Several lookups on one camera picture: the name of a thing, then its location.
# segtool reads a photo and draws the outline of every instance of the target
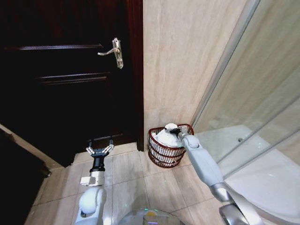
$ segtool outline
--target beige tile floor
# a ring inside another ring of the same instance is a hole
[[[170,212],[188,224],[223,224],[218,213],[222,204],[199,180],[187,156],[175,168],[163,169],[150,161],[148,152],[138,152],[135,143],[115,150],[105,158],[105,225],[116,225],[131,210],[145,207]],[[79,185],[80,178],[89,174],[91,165],[92,158],[80,153],[73,165],[53,170],[25,224],[74,224],[80,196],[86,190]]]

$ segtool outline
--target door panel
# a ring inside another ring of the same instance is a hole
[[[0,123],[68,165],[86,141],[136,141],[134,80],[124,2],[3,1]],[[121,40],[124,68],[114,54]]]

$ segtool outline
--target laundry basket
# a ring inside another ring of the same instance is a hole
[[[179,124],[179,127],[187,126],[189,135],[194,135],[193,128],[189,124]],[[172,168],[178,165],[186,152],[185,148],[166,147],[156,141],[152,133],[158,134],[164,127],[152,128],[149,130],[148,155],[151,161],[162,168]]]

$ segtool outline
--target door handle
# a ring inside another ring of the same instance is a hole
[[[112,49],[108,52],[98,52],[97,54],[100,56],[109,55],[111,53],[114,53],[117,61],[118,68],[122,69],[124,66],[123,58],[122,58],[122,50],[121,50],[121,41],[115,38],[112,40]]]

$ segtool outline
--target glass panel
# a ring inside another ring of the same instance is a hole
[[[299,10],[296,0],[260,1],[194,126],[216,161],[300,94]]]
[[[261,130],[230,151],[219,163],[228,177],[245,163],[300,130],[300,98],[266,124]]]
[[[299,224],[300,132],[225,181],[265,212]]]

